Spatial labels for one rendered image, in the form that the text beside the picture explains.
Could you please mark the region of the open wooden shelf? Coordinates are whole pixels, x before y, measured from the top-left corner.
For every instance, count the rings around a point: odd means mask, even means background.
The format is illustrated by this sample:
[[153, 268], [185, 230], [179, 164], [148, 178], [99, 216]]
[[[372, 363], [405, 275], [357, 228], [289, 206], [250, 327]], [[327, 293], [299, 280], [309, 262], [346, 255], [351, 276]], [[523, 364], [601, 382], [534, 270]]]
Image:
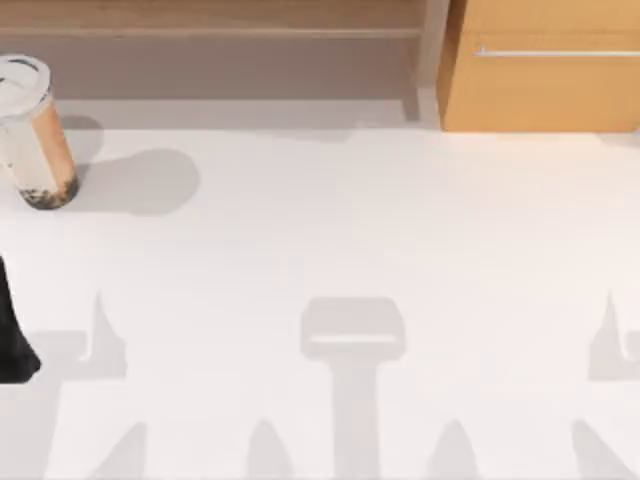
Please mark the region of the open wooden shelf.
[[450, 0], [0, 0], [0, 53], [65, 100], [396, 100], [435, 81]]

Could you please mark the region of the wooden cupboard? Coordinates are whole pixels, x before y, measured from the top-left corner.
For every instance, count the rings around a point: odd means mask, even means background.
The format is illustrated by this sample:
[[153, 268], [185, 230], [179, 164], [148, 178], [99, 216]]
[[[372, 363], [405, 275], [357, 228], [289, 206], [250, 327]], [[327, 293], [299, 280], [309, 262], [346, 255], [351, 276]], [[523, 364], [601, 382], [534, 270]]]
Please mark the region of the wooden cupboard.
[[640, 130], [640, 58], [487, 58], [640, 50], [640, 0], [450, 0], [436, 91], [449, 132]]

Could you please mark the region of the bubble tea cup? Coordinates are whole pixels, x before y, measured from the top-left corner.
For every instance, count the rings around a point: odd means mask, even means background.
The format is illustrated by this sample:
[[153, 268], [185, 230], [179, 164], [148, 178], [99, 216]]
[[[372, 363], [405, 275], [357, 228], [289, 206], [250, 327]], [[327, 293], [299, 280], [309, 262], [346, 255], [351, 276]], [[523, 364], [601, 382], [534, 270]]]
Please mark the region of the bubble tea cup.
[[0, 55], [0, 167], [37, 210], [61, 208], [79, 189], [51, 70], [28, 55]]

